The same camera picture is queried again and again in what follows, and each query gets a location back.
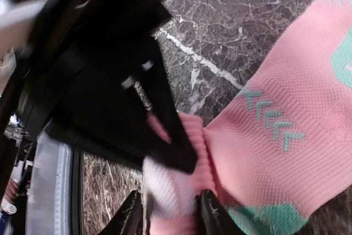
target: pink knit fabric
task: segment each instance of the pink knit fabric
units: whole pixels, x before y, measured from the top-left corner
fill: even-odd
[[[246,234],[292,234],[352,184],[351,3],[315,0],[206,128],[181,114],[200,159],[192,176],[171,180],[178,189],[192,186],[177,203],[212,189]],[[171,170],[146,160],[156,204],[180,194],[164,192],[163,171]],[[194,204],[170,210],[159,209],[152,234],[196,234]]]

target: pink sock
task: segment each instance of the pink sock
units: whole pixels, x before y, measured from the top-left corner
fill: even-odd
[[[351,0],[315,0],[206,128],[181,118],[200,158],[192,176],[146,159],[152,234],[196,234],[203,189],[246,234],[297,232],[352,184]]]

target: marble floor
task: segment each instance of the marble floor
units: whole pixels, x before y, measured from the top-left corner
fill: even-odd
[[[256,72],[312,0],[166,0],[174,19],[157,33],[177,109],[209,123]],[[113,216],[141,176],[85,156],[86,235]]]

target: dark marble surface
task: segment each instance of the dark marble surface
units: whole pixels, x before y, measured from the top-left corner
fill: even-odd
[[[211,121],[312,0],[166,0],[157,37],[177,108]]]

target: pink knit cuff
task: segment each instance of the pink knit cuff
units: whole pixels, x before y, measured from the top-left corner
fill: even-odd
[[[197,233],[195,216],[153,218],[151,222],[151,235],[196,235]]]
[[[189,177],[189,182],[173,181],[173,184],[177,185],[174,190],[182,190],[184,192],[184,190],[189,187],[183,187],[182,185],[190,183],[192,185],[192,188],[189,189],[192,192],[192,194],[190,194],[190,197],[193,200],[195,199],[196,195],[199,195],[200,192],[205,189],[211,189],[216,194],[215,183],[211,172],[209,155],[203,138],[203,120],[199,117],[190,116],[182,113],[180,114],[180,118],[186,130],[186,133],[198,154],[198,162],[194,173],[190,177],[186,175],[184,176]],[[162,138],[167,139],[165,131],[162,129],[161,125],[158,123],[155,117],[150,116],[148,121],[150,122],[154,130]],[[163,182],[166,181],[165,179],[160,177],[162,173],[165,173],[162,171],[166,171],[166,173],[171,174],[172,170],[167,169],[165,167],[157,169],[157,167],[160,167],[160,165],[155,165],[153,168],[153,174],[150,174],[146,172],[146,170],[151,170],[150,161],[148,161],[148,163],[148,166],[144,166],[146,189],[148,192],[153,193],[154,204],[159,206],[158,212],[162,212],[162,210],[160,210],[161,205],[167,205],[168,207],[170,207],[170,204],[172,204],[171,206],[174,206],[174,201],[177,201],[178,204],[186,204],[186,201],[178,200],[181,195],[172,194],[172,192],[170,192],[169,194],[165,194],[161,190],[164,188]],[[172,201],[172,203],[165,203],[165,200]],[[179,212],[173,217],[152,217],[151,234],[196,234],[197,222],[195,211],[196,209],[194,207],[191,212],[188,212],[188,214],[185,214],[184,211],[181,212],[181,210],[179,210]],[[170,212],[170,208],[165,209],[165,212]]]

